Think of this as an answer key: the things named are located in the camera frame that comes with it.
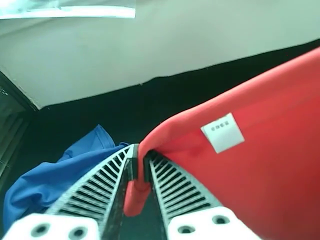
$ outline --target red cloth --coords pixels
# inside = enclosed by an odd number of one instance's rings
[[[245,141],[217,154],[201,127],[232,113]],[[124,213],[149,194],[143,157],[155,149],[203,183],[265,239],[319,240],[320,48],[157,126],[138,148]]]

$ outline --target blue cloth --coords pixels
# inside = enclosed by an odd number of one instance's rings
[[[126,143],[116,146],[98,125],[69,147],[56,163],[43,162],[20,176],[5,194],[4,231],[21,217],[50,207],[84,174],[125,146]]]

